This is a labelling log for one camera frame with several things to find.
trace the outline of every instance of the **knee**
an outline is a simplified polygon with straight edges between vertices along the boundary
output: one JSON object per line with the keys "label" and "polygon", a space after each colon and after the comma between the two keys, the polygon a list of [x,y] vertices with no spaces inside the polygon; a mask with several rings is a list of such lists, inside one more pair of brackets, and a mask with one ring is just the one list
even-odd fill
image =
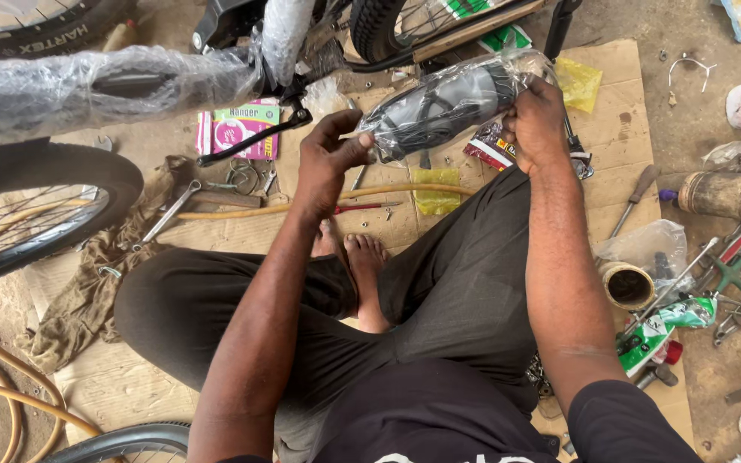
{"label": "knee", "polygon": [[197,251],[172,248],[160,252],[130,271],[122,281],[114,302],[116,329],[127,340],[142,327],[151,327],[163,318],[176,315],[176,289],[183,285],[176,281],[180,268]]}

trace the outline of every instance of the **wooden handle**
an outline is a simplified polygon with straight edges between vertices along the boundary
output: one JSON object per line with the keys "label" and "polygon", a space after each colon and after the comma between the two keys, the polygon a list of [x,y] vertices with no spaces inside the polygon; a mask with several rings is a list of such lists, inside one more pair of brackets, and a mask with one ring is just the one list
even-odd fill
{"label": "wooden handle", "polygon": [[654,184],[658,176],[660,176],[660,170],[655,165],[651,164],[645,167],[642,174],[639,175],[639,181],[636,182],[636,189],[633,190],[633,194],[628,198],[628,201],[633,204],[639,204],[642,195]]}
{"label": "wooden handle", "polygon": [[[185,188],[177,188],[177,193],[182,194]],[[253,209],[262,206],[262,200],[258,196],[237,195],[228,191],[202,190],[190,196],[190,201],[197,203],[223,204],[225,206],[250,207]]]}

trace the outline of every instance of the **yellow hose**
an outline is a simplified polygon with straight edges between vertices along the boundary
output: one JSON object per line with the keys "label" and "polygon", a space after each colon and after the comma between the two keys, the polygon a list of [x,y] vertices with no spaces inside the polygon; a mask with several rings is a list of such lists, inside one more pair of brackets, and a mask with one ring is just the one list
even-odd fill
{"label": "yellow hose", "polygon": [[[2,374],[1,371],[0,386],[11,387],[9,381],[5,378],[4,374]],[[7,406],[10,408],[11,411],[11,439],[10,442],[7,443],[7,450],[5,451],[5,454],[2,456],[2,463],[8,463],[13,458],[13,456],[15,455],[15,451],[19,447],[19,439],[21,437],[21,408],[19,408],[19,404],[13,399],[7,400]]]}
{"label": "yellow hose", "polygon": [[53,384],[47,377],[45,377],[45,375],[37,372],[35,368],[31,367],[27,363],[22,362],[19,358],[13,356],[10,352],[5,351],[5,349],[2,349],[1,347],[0,347],[0,358],[5,363],[10,365],[11,367],[14,367],[19,372],[28,376],[34,382],[37,382],[38,384],[42,385],[42,387],[45,388],[48,394],[50,394],[50,397],[53,400],[54,405],[56,405],[56,406],[49,405],[43,402],[42,400],[38,400],[34,397],[30,397],[29,395],[21,394],[19,392],[11,391],[4,387],[0,387],[0,395],[4,395],[5,397],[18,400],[28,405],[33,405],[38,409],[43,409],[44,411],[47,411],[50,414],[53,414],[54,416],[56,416],[56,423],[54,424],[54,429],[51,432],[50,437],[48,438],[48,441],[46,442],[45,446],[42,447],[33,458],[31,458],[30,460],[27,460],[26,463],[36,463],[37,461],[45,458],[50,453],[50,451],[53,450],[53,448],[56,446],[56,442],[58,441],[58,438],[62,435],[64,421],[70,420],[71,423],[76,424],[78,427],[81,427],[86,433],[89,433],[91,435],[99,434],[99,431],[97,429],[87,424],[81,418],[78,418],[74,415],[70,415],[66,411],[64,411],[64,407],[65,407],[64,397],[59,392],[59,390],[56,388],[56,385]]}
{"label": "yellow hose", "polygon": [[[462,188],[461,186],[452,186],[449,184],[390,184],[387,186],[376,186],[374,188],[355,189],[354,191],[345,191],[339,195],[339,199],[358,198],[366,195],[378,195],[379,193],[393,193],[395,191],[444,191],[446,193],[456,193],[458,195],[473,196],[475,189]],[[262,207],[260,209],[250,209],[246,211],[230,211],[223,213],[180,213],[176,216],[186,220],[223,220],[227,218],[242,218],[246,216],[260,216],[273,213],[283,213],[290,209],[289,204],[280,204],[278,206]]]}

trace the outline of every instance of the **green package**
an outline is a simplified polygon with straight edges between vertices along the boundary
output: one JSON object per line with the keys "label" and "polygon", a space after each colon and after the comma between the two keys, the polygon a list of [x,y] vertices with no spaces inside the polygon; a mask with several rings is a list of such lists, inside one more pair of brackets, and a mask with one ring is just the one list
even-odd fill
{"label": "green package", "polygon": [[660,317],[666,325],[707,328],[716,319],[716,300],[691,298],[674,302],[660,309]]}
{"label": "green package", "polygon": [[628,377],[636,374],[645,363],[648,363],[673,332],[674,326],[666,324],[659,314],[652,316],[637,327],[632,337],[638,336],[642,343],[619,356],[619,362],[623,364]]}
{"label": "green package", "polygon": [[[445,8],[450,10],[454,18],[461,19],[474,13],[494,6],[492,0],[441,0]],[[509,24],[492,30],[479,38],[479,45],[489,52],[497,52],[503,48],[530,48],[531,39],[520,26]]]}

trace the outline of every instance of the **black tire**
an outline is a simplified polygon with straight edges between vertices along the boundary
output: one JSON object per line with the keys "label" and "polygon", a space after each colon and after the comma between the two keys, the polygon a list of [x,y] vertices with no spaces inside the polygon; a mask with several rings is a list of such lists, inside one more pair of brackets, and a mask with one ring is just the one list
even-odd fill
{"label": "black tire", "polygon": [[0,147],[0,193],[55,185],[95,185],[108,200],[92,216],[48,239],[0,250],[0,277],[120,223],[142,192],[142,174],[127,159],[94,147],[27,142]]}
{"label": "black tire", "polygon": [[396,40],[394,27],[406,0],[354,0],[351,6],[351,41],[368,63],[382,61],[404,46]]}
{"label": "black tire", "polygon": [[130,453],[127,451],[150,446],[162,451],[188,452],[190,425],[177,422],[148,423],[123,427],[100,436],[91,437],[56,452],[40,463],[97,463],[108,458]]}
{"label": "black tire", "polygon": [[67,12],[36,25],[0,32],[0,59],[64,54],[101,39],[128,19],[136,0],[80,0]]}

